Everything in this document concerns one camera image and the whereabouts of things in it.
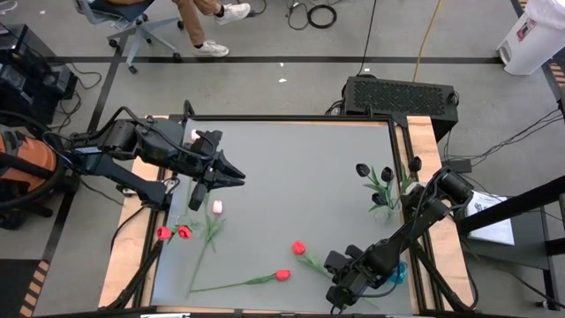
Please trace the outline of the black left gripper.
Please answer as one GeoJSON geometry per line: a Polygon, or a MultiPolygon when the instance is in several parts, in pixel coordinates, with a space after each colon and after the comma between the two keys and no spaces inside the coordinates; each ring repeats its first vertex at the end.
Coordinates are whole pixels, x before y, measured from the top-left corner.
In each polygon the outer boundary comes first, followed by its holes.
{"type": "Polygon", "coordinates": [[[189,155],[183,154],[180,173],[195,178],[208,191],[243,186],[245,182],[240,178],[245,178],[245,174],[230,163],[222,150],[216,150],[222,132],[195,130],[200,138],[192,145],[185,143],[189,155]],[[215,169],[231,178],[215,178],[215,169]]]}

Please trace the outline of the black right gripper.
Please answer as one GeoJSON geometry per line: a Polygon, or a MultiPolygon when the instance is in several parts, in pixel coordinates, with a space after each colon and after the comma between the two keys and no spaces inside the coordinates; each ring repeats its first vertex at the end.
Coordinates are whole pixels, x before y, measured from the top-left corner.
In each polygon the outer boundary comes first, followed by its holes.
{"type": "Polygon", "coordinates": [[[379,288],[380,272],[374,265],[371,247],[362,251],[348,245],[344,254],[329,252],[323,264],[330,274],[331,282],[339,288],[379,288]]]}

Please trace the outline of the blue glass vase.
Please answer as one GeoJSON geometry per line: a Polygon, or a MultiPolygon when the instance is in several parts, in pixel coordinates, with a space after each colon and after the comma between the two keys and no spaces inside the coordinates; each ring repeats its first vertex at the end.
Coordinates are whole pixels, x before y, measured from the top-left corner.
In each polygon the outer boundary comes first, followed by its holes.
{"type": "Polygon", "coordinates": [[[388,281],[391,284],[402,284],[404,278],[407,274],[407,263],[405,261],[399,261],[394,267],[392,275],[389,277],[388,281]]]}

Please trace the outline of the clear glass vase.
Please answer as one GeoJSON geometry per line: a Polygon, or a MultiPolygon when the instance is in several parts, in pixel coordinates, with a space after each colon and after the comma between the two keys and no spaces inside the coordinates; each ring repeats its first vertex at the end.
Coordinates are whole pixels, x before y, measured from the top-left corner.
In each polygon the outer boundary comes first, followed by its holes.
{"type": "Polygon", "coordinates": [[[204,223],[196,216],[183,214],[177,218],[177,227],[185,227],[190,233],[191,237],[201,239],[204,236],[204,223]]]}
{"type": "Polygon", "coordinates": [[[395,203],[389,205],[374,205],[373,217],[378,223],[387,223],[391,217],[397,212],[398,207],[395,203]]]}

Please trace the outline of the white sneaker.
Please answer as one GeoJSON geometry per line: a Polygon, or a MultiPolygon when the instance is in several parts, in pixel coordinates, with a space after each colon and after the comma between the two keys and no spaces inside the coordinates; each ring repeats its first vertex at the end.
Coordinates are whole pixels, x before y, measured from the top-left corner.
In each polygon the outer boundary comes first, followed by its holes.
{"type": "Polygon", "coordinates": [[[201,45],[194,48],[194,55],[197,57],[226,57],[230,50],[214,41],[204,41],[201,45]]]}
{"type": "Polygon", "coordinates": [[[251,5],[243,4],[222,4],[220,10],[215,14],[215,22],[218,25],[226,25],[245,19],[251,12],[251,5]]]}

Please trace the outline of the white paper booklet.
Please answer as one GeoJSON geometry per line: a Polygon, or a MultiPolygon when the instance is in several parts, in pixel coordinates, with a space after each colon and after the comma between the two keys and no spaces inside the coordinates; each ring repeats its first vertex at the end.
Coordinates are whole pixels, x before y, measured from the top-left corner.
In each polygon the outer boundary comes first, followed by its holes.
{"type": "MultiPolygon", "coordinates": [[[[482,212],[483,210],[497,205],[498,203],[504,202],[508,199],[506,196],[500,196],[490,193],[477,191],[472,191],[472,193],[472,199],[465,210],[465,217],[473,216],[478,212],[482,212]]],[[[486,227],[479,228],[474,231],[470,231],[468,238],[503,244],[507,246],[513,246],[515,244],[512,224],[509,219],[487,225],[486,227]]]]}

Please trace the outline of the black power adapter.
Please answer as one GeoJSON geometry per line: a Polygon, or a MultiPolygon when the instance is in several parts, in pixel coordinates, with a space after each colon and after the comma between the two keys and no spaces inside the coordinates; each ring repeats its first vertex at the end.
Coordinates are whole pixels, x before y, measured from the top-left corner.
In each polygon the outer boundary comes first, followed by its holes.
{"type": "Polygon", "coordinates": [[[442,164],[459,173],[472,173],[472,165],[469,159],[446,160],[442,164]]]}

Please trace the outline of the person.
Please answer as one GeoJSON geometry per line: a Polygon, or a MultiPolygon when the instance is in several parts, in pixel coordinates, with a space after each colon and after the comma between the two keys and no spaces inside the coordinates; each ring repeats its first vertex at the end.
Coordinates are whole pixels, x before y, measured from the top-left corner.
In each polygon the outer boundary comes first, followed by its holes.
{"type": "Polygon", "coordinates": [[[206,39],[204,29],[200,23],[199,13],[215,18],[215,14],[223,4],[221,0],[171,0],[177,7],[180,17],[185,25],[192,46],[201,45],[206,39]]]}

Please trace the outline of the black diagonal beam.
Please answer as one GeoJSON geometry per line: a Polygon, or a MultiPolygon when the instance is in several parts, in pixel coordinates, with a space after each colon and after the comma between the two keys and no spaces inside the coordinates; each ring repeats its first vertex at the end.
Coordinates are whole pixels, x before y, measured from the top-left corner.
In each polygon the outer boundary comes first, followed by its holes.
{"type": "Polygon", "coordinates": [[[558,201],[561,194],[565,194],[565,175],[459,220],[456,223],[458,233],[467,234],[470,231],[554,203],[558,201]]]}

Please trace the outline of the grey side table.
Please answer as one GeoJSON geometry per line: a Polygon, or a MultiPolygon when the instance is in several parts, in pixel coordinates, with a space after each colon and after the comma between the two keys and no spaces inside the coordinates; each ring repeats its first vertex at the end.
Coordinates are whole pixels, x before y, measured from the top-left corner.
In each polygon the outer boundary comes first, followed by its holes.
{"type": "MultiPolygon", "coordinates": [[[[465,218],[464,214],[465,212],[457,216],[457,222],[465,218]]],[[[509,220],[514,233],[515,244],[513,246],[468,238],[469,233],[459,234],[464,251],[498,261],[548,270],[550,256],[546,250],[548,230],[544,206],[514,216],[509,220]]]]}

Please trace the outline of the black perforated computer case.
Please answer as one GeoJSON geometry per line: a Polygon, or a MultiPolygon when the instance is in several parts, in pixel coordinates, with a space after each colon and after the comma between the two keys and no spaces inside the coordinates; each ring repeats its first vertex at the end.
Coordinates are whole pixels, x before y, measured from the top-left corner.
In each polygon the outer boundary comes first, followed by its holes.
{"type": "Polygon", "coordinates": [[[347,79],[342,98],[344,115],[390,115],[399,120],[428,116],[437,140],[458,123],[459,95],[451,86],[362,74],[347,79]]]}

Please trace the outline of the orange shop vacuum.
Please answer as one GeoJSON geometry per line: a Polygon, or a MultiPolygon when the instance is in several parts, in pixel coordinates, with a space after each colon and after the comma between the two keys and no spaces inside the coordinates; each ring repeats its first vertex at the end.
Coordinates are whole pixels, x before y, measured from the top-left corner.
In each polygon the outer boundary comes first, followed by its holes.
{"type": "Polygon", "coordinates": [[[51,217],[53,210],[42,201],[79,188],[79,181],[41,139],[48,131],[31,117],[0,110],[0,229],[16,230],[28,215],[51,217]]]}

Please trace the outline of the black electronics rack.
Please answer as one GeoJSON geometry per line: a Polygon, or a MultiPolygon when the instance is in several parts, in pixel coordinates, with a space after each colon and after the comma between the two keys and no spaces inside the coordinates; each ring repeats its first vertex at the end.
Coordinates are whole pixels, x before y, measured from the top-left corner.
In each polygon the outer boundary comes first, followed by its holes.
{"type": "Polygon", "coordinates": [[[0,110],[53,122],[57,105],[70,100],[78,77],[25,24],[0,23],[0,110]]]}

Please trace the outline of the white bin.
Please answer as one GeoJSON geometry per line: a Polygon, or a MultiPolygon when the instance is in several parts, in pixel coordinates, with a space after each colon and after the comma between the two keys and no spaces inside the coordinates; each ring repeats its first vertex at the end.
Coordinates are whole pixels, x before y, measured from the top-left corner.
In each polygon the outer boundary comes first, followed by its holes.
{"type": "Polygon", "coordinates": [[[565,48],[565,0],[527,0],[497,47],[504,71],[525,76],[565,48]]]}

